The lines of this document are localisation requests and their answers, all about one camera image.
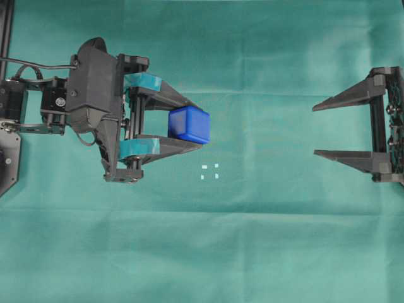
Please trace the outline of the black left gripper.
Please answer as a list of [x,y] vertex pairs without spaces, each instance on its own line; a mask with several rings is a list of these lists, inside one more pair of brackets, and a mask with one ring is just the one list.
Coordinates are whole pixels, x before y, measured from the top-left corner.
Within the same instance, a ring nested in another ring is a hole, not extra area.
[[[125,54],[117,57],[111,113],[100,121],[100,154],[107,182],[135,183],[143,178],[143,165],[203,147],[192,141],[141,134],[145,109],[199,108],[161,77],[141,73],[148,69],[148,65],[146,57]],[[124,110],[125,101],[129,104],[129,117]],[[122,162],[125,168],[119,168],[118,162]]]

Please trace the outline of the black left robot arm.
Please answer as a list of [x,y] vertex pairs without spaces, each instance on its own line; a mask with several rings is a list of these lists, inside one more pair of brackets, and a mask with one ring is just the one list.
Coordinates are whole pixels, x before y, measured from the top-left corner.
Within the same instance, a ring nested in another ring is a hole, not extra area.
[[137,182],[144,165],[210,140],[209,114],[148,65],[145,57],[87,49],[72,57],[67,78],[44,78],[41,65],[22,62],[1,82],[1,136],[91,134],[104,179]]

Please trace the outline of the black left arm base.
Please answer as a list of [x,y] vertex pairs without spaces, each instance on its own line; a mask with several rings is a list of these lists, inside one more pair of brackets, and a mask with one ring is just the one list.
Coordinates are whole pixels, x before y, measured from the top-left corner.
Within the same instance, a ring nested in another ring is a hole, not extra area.
[[1,121],[1,196],[18,181],[21,137],[13,126]]

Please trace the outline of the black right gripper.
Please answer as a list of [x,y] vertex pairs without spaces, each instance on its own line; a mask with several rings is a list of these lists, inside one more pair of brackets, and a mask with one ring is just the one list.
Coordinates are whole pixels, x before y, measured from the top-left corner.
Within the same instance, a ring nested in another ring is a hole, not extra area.
[[373,151],[314,150],[314,154],[370,173],[374,182],[403,184],[403,71],[373,68],[369,76],[312,110],[370,103]]

